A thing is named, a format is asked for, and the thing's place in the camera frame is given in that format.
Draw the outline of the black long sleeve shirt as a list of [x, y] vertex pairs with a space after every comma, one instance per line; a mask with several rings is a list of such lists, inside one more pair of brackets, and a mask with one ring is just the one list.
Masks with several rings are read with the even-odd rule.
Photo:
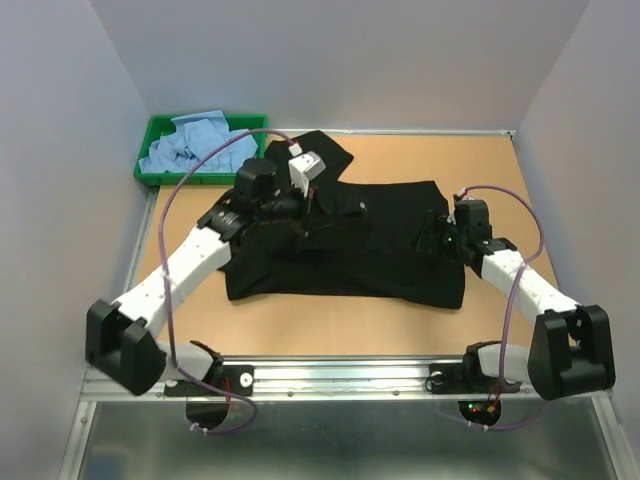
[[338, 222], [335, 250], [296, 249], [296, 231], [271, 224], [249, 233], [223, 267], [231, 300], [281, 293], [399, 298], [458, 309], [465, 291], [462, 265], [415, 252], [429, 210], [448, 214], [433, 181], [349, 184], [340, 181], [353, 155], [320, 130], [296, 138], [326, 169], [314, 181], [325, 215]]

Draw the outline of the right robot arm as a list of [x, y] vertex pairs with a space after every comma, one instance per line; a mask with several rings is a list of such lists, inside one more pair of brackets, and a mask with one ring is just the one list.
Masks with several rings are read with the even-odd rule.
[[533, 325], [528, 347], [478, 342], [462, 361], [436, 371], [439, 394], [479, 392], [496, 380], [530, 385], [545, 400], [604, 391], [616, 381], [609, 317], [561, 293], [506, 238], [494, 236], [482, 200], [460, 200], [452, 214], [429, 212], [417, 249], [430, 259], [465, 265], [507, 299]]

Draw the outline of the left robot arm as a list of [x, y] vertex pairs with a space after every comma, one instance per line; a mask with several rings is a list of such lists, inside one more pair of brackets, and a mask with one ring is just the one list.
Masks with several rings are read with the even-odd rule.
[[212, 273], [232, 258], [248, 231], [284, 221], [303, 225], [311, 214], [311, 182], [324, 172], [321, 157], [308, 152], [289, 160], [289, 184], [276, 184], [275, 164], [247, 160], [234, 186], [197, 221], [159, 267], [112, 302], [96, 301], [86, 316], [87, 362], [131, 394], [156, 383], [188, 379], [199, 393], [215, 392], [222, 382], [220, 356], [192, 341], [160, 343], [158, 335], [173, 325], [175, 310]]

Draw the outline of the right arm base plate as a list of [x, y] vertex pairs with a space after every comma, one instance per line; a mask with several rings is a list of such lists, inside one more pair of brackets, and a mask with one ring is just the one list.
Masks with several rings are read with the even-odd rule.
[[485, 375], [478, 367], [462, 362], [432, 363], [424, 381], [425, 389], [435, 395], [495, 393], [495, 374]]

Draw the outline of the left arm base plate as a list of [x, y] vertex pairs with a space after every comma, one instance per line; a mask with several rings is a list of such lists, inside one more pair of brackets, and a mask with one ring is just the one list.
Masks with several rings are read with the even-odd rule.
[[[250, 364], [224, 365], [221, 372], [215, 374], [213, 379], [217, 381], [216, 387], [220, 390], [251, 397], [254, 390], [255, 368]], [[214, 393], [210, 390], [187, 380], [177, 380], [174, 383], [167, 382], [163, 393], [169, 398], [214, 396]]]

